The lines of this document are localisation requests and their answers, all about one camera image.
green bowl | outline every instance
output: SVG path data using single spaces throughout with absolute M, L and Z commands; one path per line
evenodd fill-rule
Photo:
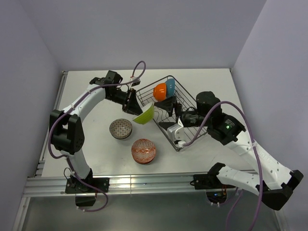
M 133 118 L 137 124 L 146 124 L 154 118 L 154 104 L 148 103 L 142 108 L 143 113 Z

blue bowl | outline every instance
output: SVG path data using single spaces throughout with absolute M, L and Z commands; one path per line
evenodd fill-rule
M 175 80 L 173 78 L 170 78 L 166 81 L 167 86 L 167 93 L 166 98 L 174 96 L 175 93 Z

white wall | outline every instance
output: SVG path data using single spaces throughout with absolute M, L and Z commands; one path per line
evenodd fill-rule
M 233 69 L 257 140 L 304 179 L 284 210 L 308 226 L 308 1 L 267 0 Z
M 11 230 L 33 176 L 60 80 L 20 2 L 0 1 L 0 229 Z
M 233 67 L 266 0 L 20 0 L 62 69 Z

red patterned bowl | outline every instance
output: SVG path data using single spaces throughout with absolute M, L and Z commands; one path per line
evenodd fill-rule
M 151 141 L 147 139 L 140 139 L 133 143 L 131 147 L 131 154 L 137 163 L 145 165 L 154 159 L 156 155 L 156 148 Z

white tabletop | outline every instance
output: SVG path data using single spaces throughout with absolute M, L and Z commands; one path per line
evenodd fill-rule
M 118 72 L 127 82 L 131 70 Z M 104 77 L 107 71 L 70 71 L 64 86 L 59 110 L 68 106 L 86 89 L 94 77 Z M 227 100 L 241 108 L 234 82 L 229 69 L 170 69 L 146 70 L 141 78 L 140 89 L 167 75 L 173 75 L 186 90 L 195 98 L 201 91 L 212 91 L 221 101 Z M 223 112 L 237 117 L 243 123 L 238 112 L 229 105 L 222 105 Z M 122 112 L 121 105 L 104 100 L 99 103 L 83 122 L 85 143 L 83 152 L 94 175 L 135 175 L 154 173 L 187 173 L 208 171 L 216 162 L 221 162 L 238 170 L 252 169 L 233 151 L 205 135 L 193 145 L 176 152 L 166 137 L 151 121 L 146 125 L 134 122 L 133 132 L 126 140 L 116 140 L 109 133 L 109 125 L 117 118 L 131 120 L 132 115 Z M 146 138 L 156 146 L 155 159 L 147 164 L 136 163 L 131 155 L 131 146 L 137 139 Z M 63 176 L 66 161 L 53 159 L 48 150 L 44 153 L 45 166 L 43 177 Z

